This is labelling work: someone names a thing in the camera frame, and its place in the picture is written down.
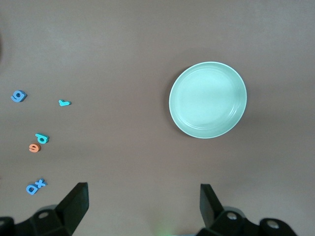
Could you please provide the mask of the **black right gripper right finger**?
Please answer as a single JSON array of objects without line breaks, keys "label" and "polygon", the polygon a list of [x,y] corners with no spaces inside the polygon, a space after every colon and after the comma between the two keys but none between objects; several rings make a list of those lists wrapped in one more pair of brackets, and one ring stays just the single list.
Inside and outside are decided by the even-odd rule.
[{"label": "black right gripper right finger", "polygon": [[209,184],[200,185],[200,212],[205,224],[198,236],[295,236],[284,221],[263,218],[256,225],[237,208],[225,209]]}]

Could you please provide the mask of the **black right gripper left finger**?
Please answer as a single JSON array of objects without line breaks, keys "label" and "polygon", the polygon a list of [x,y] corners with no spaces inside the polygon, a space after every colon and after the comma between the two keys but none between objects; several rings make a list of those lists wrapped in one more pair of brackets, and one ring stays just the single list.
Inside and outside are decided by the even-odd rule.
[{"label": "black right gripper left finger", "polygon": [[88,184],[80,182],[58,205],[46,206],[16,224],[9,216],[0,218],[2,236],[71,236],[88,211]]}]

